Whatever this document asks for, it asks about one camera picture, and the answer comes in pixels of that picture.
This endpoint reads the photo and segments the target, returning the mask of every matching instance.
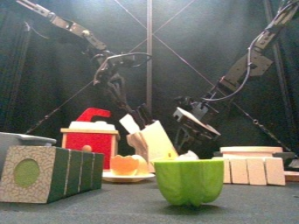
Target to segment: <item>beige block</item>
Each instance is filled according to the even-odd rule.
[[[230,159],[223,157],[214,157],[214,159],[223,159],[225,161],[225,176],[223,176],[223,183],[231,184],[231,174],[230,174]]]
[[[266,158],[266,181],[269,185],[286,185],[285,163],[281,157]]]
[[[265,159],[253,157],[247,158],[247,176],[249,183],[257,186],[267,185],[267,174],[265,167]]]
[[[249,166],[245,158],[230,159],[231,183],[249,184]]]

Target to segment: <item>black backdrop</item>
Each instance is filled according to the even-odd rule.
[[[178,130],[178,123],[173,118],[177,107],[174,98],[189,95],[199,100],[246,54],[251,41],[267,26],[263,2],[267,1],[154,1],[153,114],[161,120],[173,140]],[[279,1],[274,2],[273,8],[277,11]],[[39,4],[91,29],[114,53],[127,53],[133,49],[135,52],[147,51],[143,42],[147,38],[146,0],[42,0]],[[76,45],[56,40],[56,32],[44,21],[36,18],[27,20],[32,28],[51,38],[42,38],[32,31],[31,36],[24,37],[24,30],[20,28],[23,14],[8,9],[2,11],[2,80],[6,80],[2,85],[18,87],[3,91],[3,131],[24,133],[90,83],[95,67]],[[273,65],[266,74],[247,84],[237,99],[239,107],[295,151],[299,105],[295,85],[299,42],[297,25],[298,19],[291,22],[278,41],[285,76],[277,71],[277,65]],[[24,39],[30,40],[28,47],[26,45],[18,49],[14,46],[7,50],[8,44],[16,41],[12,36],[18,33],[8,33],[8,27],[19,31],[23,42]],[[12,76],[15,72],[7,69],[8,64],[15,65],[11,60],[12,52],[20,55],[26,48],[22,72],[19,71],[19,76]],[[271,48],[266,56],[271,60],[275,58]],[[119,72],[126,78],[129,104],[135,108],[146,102],[146,66],[123,68]],[[4,104],[7,97],[14,100]],[[56,138],[60,145],[60,128],[67,128],[90,107],[111,110],[109,122],[117,125],[122,135],[121,154],[133,154],[134,149],[126,140],[127,132],[118,123],[126,111],[101,94],[98,86],[84,88],[31,134]],[[202,157],[210,157],[221,146],[279,146],[237,107],[231,107],[215,128],[222,134],[219,140],[207,141],[194,149]]]

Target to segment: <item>green circle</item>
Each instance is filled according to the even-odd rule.
[[[31,186],[40,176],[40,166],[35,160],[27,158],[14,169],[14,181],[20,187]]]

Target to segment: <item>cable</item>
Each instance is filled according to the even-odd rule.
[[[254,66],[253,61],[251,61],[251,52],[253,52],[254,44],[257,43],[257,41],[258,41],[259,37],[263,35],[263,33],[265,33],[265,32],[262,32],[262,33],[257,36],[257,38],[255,38],[254,41],[251,42],[250,47],[249,47],[249,49],[247,49],[247,75],[246,75],[246,78],[245,78],[245,80],[243,80],[241,86],[238,87],[238,90],[237,90],[233,94],[230,94],[230,95],[227,95],[227,96],[225,96],[225,97],[222,97],[222,98],[218,98],[218,99],[209,99],[209,98],[203,98],[203,97],[202,97],[201,99],[205,100],[206,102],[221,102],[221,101],[226,101],[226,100],[230,99],[233,96],[235,96],[235,95],[239,93],[239,91],[243,89],[243,87],[246,86],[247,81],[249,81],[249,77],[250,77],[250,74],[251,74],[251,68],[253,68],[253,66]]]
[[[283,8],[285,1],[281,3],[279,11],[278,11],[278,14],[275,15],[275,18],[274,18],[271,24],[278,20],[278,18],[279,18],[279,17],[282,16],[282,14],[289,10],[289,8],[290,8],[291,6],[294,6],[295,4],[298,4],[298,3],[299,3],[299,0],[297,0],[297,1],[293,2],[293,3],[290,3],[285,8]],[[230,99],[233,96],[235,96],[235,95],[241,92],[241,90],[243,89],[243,87],[245,87],[245,85],[246,85],[246,83],[247,83],[247,81],[249,81],[249,77],[250,77],[250,74],[251,74],[251,68],[253,68],[253,66],[254,66],[253,61],[251,61],[251,52],[253,52],[254,44],[257,43],[258,39],[259,39],[259,38],[262,37],[262,35],[265,34],[266,30],[267,30],[267,29],[265,29],[263,32],[258,35],[258,37],[254,39],[254,41],[251,42],[251,45],[250,45],[250,47],[249,47],[249,51],[247,51],[247,75],[246,75],[246,78],[245,78],[245,80],[243,80],[241,86],[238,87],[238,90],[237,90],[233,94],[230,94],[230,95],[227,95],[227,96],[225,96],[225,97],[222,97],[222,98],[218,98],[218,99],[211,99],[211,98],[205,98],[205,97],[202,97],[201,99],[202,99],[203,101],[206,101],[206,102],[222,102],[222,101],[226,101],[226,100]]]

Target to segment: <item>white plate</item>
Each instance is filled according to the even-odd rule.
[[[103,171],[103,179],[110,182],[118,182],[118,183],[129,183],[129,182],[138,182],[143,179],[150,179],[155,175],[153,173],[149,173],[146,175],[138,175],[138,176],[118,176],[111,171]]]

